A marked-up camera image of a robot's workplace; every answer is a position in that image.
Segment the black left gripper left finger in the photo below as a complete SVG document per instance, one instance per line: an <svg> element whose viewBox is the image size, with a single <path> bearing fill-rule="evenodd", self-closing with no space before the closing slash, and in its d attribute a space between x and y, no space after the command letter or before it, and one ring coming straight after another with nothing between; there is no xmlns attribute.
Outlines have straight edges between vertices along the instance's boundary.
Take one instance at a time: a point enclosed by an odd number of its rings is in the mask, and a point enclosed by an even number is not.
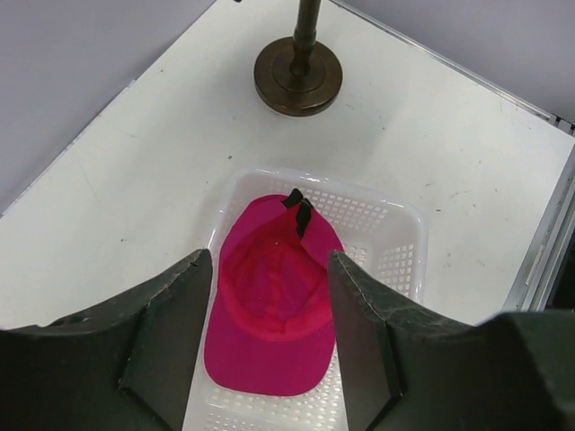
<svg viewBox="0 0 575 431"><path fill-rule="evenodd" d="M3 330L2 429L182 429L211 281L197 250L50 325Z"/></svg>

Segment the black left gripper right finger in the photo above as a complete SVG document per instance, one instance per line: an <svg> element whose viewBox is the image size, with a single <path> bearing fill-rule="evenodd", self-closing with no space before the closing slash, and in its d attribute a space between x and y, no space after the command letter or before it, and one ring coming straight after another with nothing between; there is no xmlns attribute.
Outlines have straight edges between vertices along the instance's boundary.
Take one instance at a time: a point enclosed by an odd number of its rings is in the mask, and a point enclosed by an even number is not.
<svg viewBox="0 0 575 431"><path fill-rule="evenodd" d="M573 429L571 312L504 312L467 325L341 251L328 278L349 429Z"/></svg>

